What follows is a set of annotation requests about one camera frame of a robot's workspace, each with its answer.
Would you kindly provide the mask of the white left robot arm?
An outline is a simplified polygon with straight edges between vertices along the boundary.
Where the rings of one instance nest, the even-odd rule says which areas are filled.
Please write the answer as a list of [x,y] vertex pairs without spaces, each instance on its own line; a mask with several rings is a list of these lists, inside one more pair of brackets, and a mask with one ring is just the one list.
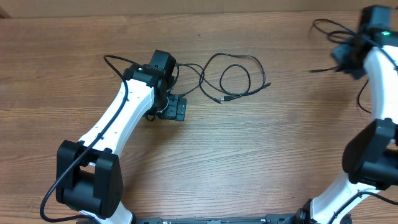
[[79,212],[85,223],[135,223],[122,203],[123,177],[119,158],[141,118],[183,121],[187,101],[170,94],[177,81],[175,58],[156,50],[148,64],[131,62],[118,75],[118,95],[99,121],[77,141],[65,140],[57,151],[58,203]]

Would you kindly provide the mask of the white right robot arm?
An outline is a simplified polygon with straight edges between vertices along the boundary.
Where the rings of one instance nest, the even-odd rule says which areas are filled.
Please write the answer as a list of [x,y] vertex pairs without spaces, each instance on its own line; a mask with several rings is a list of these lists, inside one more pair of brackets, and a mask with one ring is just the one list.
[[397,32],[390,27],[392,8],[362,9],[358,29],[345,26],[327,33],[337,44],[331,52],[334,71],[356,80],[364,75],[371,88],[371,122],[345,147],[343,173],[294,215],[267,215],[266,223],[351,223],[350,211],[372,196],[395,205],[379,192],[397,185]]

